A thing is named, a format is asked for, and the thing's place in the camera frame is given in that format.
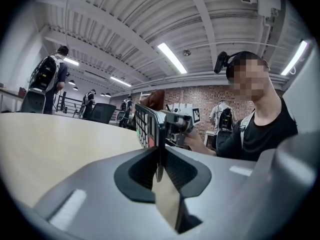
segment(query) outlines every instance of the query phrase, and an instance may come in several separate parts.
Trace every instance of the ceiling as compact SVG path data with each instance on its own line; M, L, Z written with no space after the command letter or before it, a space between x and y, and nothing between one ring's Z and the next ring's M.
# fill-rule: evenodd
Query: ceiling
M269 17L260 15L259 1L263 0L252 4L242 0L34 1L46 49L51 52L67 42L69 57L80 62L69 67L71 76L100 85L112 95L128 87L110 80L111 76L133 89L151 90L170 80L176 83L190 78L212 78L212 84L218 84L213 79L226 80L224 75L213 74L222 51L257 53L269 62L271 79L281 86L290 74L280 73L301 38L309 35L286 0L279 0L281 10ZM163 42L176 54L187 75L181 76L157 48ZM266 42L278 47L260 44ZM190 56L183 55L185 49L190 50Z

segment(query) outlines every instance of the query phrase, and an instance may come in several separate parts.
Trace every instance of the fluorescent light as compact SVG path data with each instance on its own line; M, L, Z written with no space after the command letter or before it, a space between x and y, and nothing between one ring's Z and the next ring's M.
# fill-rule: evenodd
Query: fluorescent light
M286 74L289 73L289 71L294 67L294 65L297 63L297 61L301 57L301 55L304 53L307 45L308 43L306 41L302 41L300 43L298 50L296 51L295 55L293 56L288 66L286 66L286 68L282 71L281 75L285 76Z
M121 83L121 84L123 84L123 85L125 85L125 86L131 87L130 84L128 84L128 83L126 83L126 82L122 82L121 80L119 80L119 79L117 79L117 78L115 78L115 77L113 77L113 76L111 76L110 79L115 80L115 81L117 81L117 82L119 82L119 83Z
M74 64L74 65L76 65L76 66L79 66L79 62L76 62L76 61L74 61L74 60L72 60L72 59L64 58L64 61L65 61L65 62L72 63L72 64Z
M178 60L176 55L170 50L170 48L163 42L158 45L158 48L164 53L165 56L175 65L175 67L180 71L181 74L187 73L184 66L182 66L181 62Z

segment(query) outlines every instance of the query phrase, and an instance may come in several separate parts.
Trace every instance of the table surface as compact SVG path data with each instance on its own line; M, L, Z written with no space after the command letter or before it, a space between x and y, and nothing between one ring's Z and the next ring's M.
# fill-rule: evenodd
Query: table surface
M1 176L11 195L30 207L88 163L137 149L136 132L114 125L58 115L0 114ZM160 183L154 180L152 191L158 210L174 226L179 194L166 173Z
M24 97L19 96L18 93L19 93L18 91L8 90L8 89L6 89L6 88L1 88L1 87L0 87L0 94L4 94L4 95L7 94L7 95L10 95L10 96L12 96L12 97L17 98L18 100L23 100Z

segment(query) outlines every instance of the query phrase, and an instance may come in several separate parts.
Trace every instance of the brick wall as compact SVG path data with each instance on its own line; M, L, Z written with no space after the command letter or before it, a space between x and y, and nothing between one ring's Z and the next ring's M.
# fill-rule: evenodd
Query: brick wall
M280 97L282 97L284 93L280 90L276 90L276 92ZM134 93L131 96L132 101L135 104L139 102L140 93ZM221 100L225 100L227 104L233 108L238 120L248 116L254 109L252 101L243 100L238 96L235 96L226 85L171 88L166 89L164 95L164 105L173 105L174 103L192 103L193 107L199 108L201 123L196 125L196 129L203 140L205 139L206 131L213 130L213 126L209 121L209 115L213 107Z

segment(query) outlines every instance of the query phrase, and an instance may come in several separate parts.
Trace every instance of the office chair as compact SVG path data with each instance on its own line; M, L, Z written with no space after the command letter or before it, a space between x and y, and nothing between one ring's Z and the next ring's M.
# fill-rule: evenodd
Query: office chair
M105 103L97 103L91 111L89 121L94 121L103 124L109 124L109 121L116 110L116 106L105 104Z

